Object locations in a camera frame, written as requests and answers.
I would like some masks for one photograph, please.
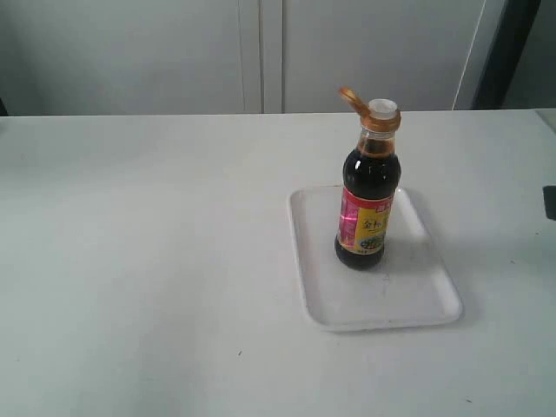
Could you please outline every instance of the bottle label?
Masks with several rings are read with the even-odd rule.
[[[365,200],[344,187],[338,231],[340,245],[357,255],[371,255],[381,250],[393,199],[394,195],[382,200]]]

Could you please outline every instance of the rectangular tray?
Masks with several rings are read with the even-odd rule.
[[[314,323],[340,332],[429,326],[460,317],[461,299],[404,189],[395,193],[381,262],[356,271],[338,260],[341,191],[315,187],[289,197],[302,299]]]

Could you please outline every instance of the white bottle cap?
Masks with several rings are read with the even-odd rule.
[[[396,117],[398,105],[387,98],[375,98],[368,102],[371,109],[371,117],[375,119],[388,120]]]

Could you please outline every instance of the cabinet door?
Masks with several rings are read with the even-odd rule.
[[[257,0],[3,0],[13,115],[261,110]]]
[[[347,111],[341,85],[407,110],[470,107],[504,3],[262,1],[265,111],[285,112]],[[458,105],[461,89],[465,103]]]

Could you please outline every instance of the tray rim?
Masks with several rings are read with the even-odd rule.
[[[457,302],[457,308],[456,308],[454,314],[452,314],[452,315],[447,314],[445,317],[443,317],[441,319],[438,319],[438,320],[414,320],[414,321],[404,320],[400,324],[396,324],[396,322],[399,321],[399,320],[392,320],[392,319],[384,319],[384,320],[377,320],[377,321],[353,321],[353,322],[342,323],[342,324],[327,324],[327,323],[323,323],[323,322],[319,321],[316,317],[314,317],[311,314],[311,312],[309,310],[309,307],[308,307],[307,292],[306,292],[306,289],[305,289],[305,283],[303,281],[303,276],[302,276],[302,273],[301,273],[299,247],[298,247],[298,244],[297,244],[298,238],[297,238],[297,233],[296,233],[296,230],[295,230],[294,210],[293,210],[292,201],[296,198],[297,195],[299,195],[303,191],[310,191],[310,190],[317,190],[317,189],[332,189],[332,188],[339,188],[339,187],[342,187],[342,185],[341,184],[331,184],[331,185],[309,186],[309,187],[297,189],[297,190],[293,191],[288,196],[289,227],[290,227],[290,231],[291,231],[291,238],[292,238],[293,249],[294,249],[294,258],[295,258],[295,265],[296,265],[297,278],[298,278],[297,281],[298,281],[299,290],[300,290],[300,293],[301,293],[301,301],[302,301],[302,304],[303,304],[303,312],[304,312],[304,315],[305,315],[306,319],[308,319],[308,321],[313,326],[319,328],[320,330],[327,331],[327,332],[333,332],[333,333],[389,330],[389,329],[401,329],[401,328],[424,328],[424,327],[440,326],[440,325],[443,325],[443,324],[448,324],[448,323],[452,323],[454,321],[457,321],[461,317],[461,315],[463,314],[463,311],[464,311],[463,301],[460,297],[460,293],[459,293],[458,289],[456,288],[456,286],[455,286],[455,284],[452,280],[452,277],[450,276],[450,274],[447,271],[444,260],[440,256],[440,252],[437,249],[436,245],[434,244],[434,240],[433,240],[432,236],[428,232],[427,227],[425,226],[425,223],[423,223],[423,221],[421,220],[421,218],[419,216],[419,213],[417,212],[417,210],[415,209],[415,207],[413,205],[413,202],[411,201],[411,197],[409,196],[409,193],[407,192],[407,189],[404,188],[404,187],[396,188],[395,193],[402,193],[406,196],[407,201],[408,201],[411,209],[413,210],[413,212],[415,213],[415,215],[419,219],[420,225],[423,227],[423,230],[424,230],[425,234],[427,235],[427,238],[430,242],[431,248],[437,254],[438,261],[439,261],[439,266],[443,270],[444,275],[447,278],[447,284],[448,284],[450,290],[453,292],[453,297],[454,297],[455,301]]]

